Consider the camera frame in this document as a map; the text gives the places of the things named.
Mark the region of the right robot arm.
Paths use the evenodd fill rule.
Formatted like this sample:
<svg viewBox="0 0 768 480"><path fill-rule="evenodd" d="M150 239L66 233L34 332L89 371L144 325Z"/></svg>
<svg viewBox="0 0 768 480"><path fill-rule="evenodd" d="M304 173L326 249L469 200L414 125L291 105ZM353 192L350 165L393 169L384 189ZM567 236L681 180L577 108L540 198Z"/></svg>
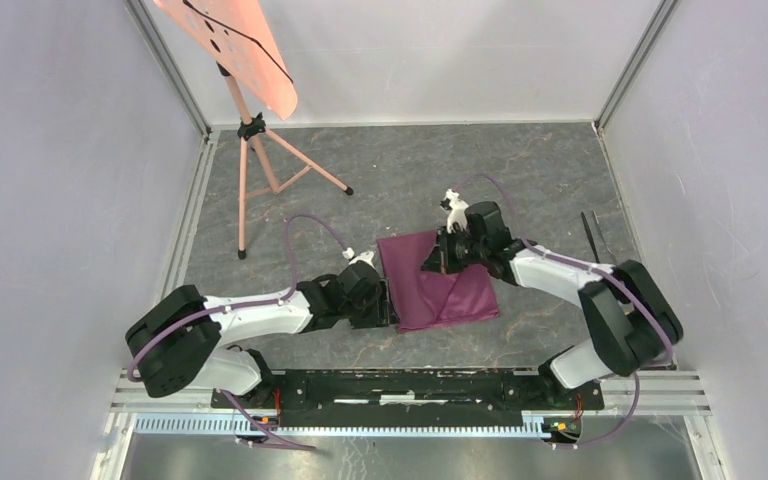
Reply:
<svg viewBox="0 0 768 480"><path fill-rule="evenodd" d="M539 290L578 307L589 337L544 362L537 392L551 408L578 388L609 375L629 377L658 360L671 361L683 327L646 267L635 260L593 263L516 238L493 201L468 204L450 192L426 272L455 274L473 265L507 284Z"/></svg>

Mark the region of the purple cloth napkin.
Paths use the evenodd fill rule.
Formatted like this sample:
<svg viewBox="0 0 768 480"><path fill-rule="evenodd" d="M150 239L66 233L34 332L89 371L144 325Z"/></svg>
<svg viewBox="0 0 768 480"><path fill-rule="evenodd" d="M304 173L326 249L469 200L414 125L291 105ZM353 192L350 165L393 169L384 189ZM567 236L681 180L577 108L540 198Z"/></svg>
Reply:
<svg viewBox="0 0 768 480"><path fill-rule="evenodd" d="M377 247L389 280L401 333L474 323L499 316L491 278L481 265L458 274L420 270L434 247L432 230L381 238Z"/></svg>

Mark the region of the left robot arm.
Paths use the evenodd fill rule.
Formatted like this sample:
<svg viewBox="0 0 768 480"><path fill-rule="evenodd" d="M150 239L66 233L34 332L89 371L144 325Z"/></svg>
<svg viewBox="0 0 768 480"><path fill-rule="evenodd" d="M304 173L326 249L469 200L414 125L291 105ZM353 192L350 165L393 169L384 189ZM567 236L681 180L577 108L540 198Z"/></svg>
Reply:
<svg viewBox="0 0 768 480"><path fill-rule="evenodd" d="M241 342L326 330L343 320L353 329L399 321L386 281L367 261L262 295L206 296L186 284L127 331L132 361L126 375L151 398L187 387L211 388L262 407L272 399L276 380L263 355L241 348Z"/></svg>

